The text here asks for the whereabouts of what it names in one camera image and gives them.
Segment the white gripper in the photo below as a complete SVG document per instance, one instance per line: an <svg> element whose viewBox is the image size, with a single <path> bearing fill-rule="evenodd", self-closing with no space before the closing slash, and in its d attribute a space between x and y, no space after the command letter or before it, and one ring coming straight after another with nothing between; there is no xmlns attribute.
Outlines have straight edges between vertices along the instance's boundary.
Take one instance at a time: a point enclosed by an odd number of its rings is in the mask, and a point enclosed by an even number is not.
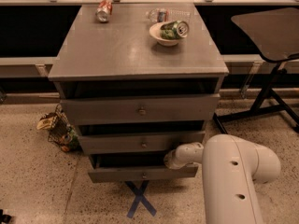
<svg viewBox="0 0 299 224"><path fill-rule="evenodd" d="M177 170L184 166L184 162L175 150L171 150L164 156L164 165L169 169Z"/></svg>

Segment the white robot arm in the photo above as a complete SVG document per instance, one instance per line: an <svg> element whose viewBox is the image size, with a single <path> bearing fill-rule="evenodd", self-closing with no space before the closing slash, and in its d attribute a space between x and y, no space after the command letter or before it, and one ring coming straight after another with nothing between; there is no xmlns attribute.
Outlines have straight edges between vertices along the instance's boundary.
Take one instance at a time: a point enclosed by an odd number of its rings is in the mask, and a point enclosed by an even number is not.
<svg viewBox="0 0 299 224"><path fill-rule="evenodd" d="M183 144L164 156L167 168L202 165L206 224L263 224L254 185L278 178L281 164L270 148L218 134L205 144Z"/></svg>

